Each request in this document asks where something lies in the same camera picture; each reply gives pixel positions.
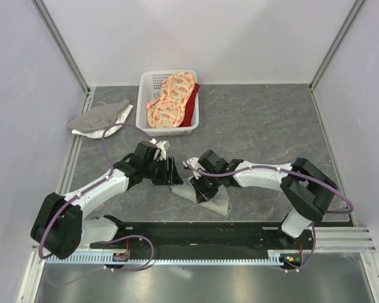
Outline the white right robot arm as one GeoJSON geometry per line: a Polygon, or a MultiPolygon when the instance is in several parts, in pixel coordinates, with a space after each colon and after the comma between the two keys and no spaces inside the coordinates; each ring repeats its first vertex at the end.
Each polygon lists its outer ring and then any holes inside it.
{"type": "Polygon", "coordinates": [[[305,158],[281,165],[257,164],[234,159],[227,162],[214,151],[185,161],[194,173],[190,183],[196,202],[212,200],[224,187],[260,187],[282,192],[292,210],[277,232],[278,244],[286,249],[299,242],[299,236],[312,223],[323,220],[337,190],[336,184],[305,158]]]}

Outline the grey-green cloth napkin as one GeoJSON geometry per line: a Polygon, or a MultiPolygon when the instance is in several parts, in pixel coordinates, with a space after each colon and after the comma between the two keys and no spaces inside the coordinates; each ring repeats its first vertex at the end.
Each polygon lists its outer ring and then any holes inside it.
{"type": "Polygon", "coordinates": [[[190,183],[190,177],[183,179],[183,185],[171,186],[172,193],[194,202],[214,213],[228,217],[232,210],[231,199],[224,186],[219,187],[217,194],[209,201],[197,203],[195,189],[190,183]]]}

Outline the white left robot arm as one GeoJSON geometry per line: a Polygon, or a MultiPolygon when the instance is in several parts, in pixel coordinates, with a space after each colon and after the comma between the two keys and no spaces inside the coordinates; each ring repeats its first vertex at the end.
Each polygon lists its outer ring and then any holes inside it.
{"type": "Polygon", "coordinates": [[[31,238],[39,243],[39,256],[66,259],[80,246],[106,242],[119,248],[126,233],[118,220],[110,215],[86,221],[96,208],[122,194],[143,180],[155,186],[182,185],[174,158],[167,156],[168,141],[141,141],[133,153],[111,165],[98,179],[70,193],[48,194],[31,230],[31,238]]]}

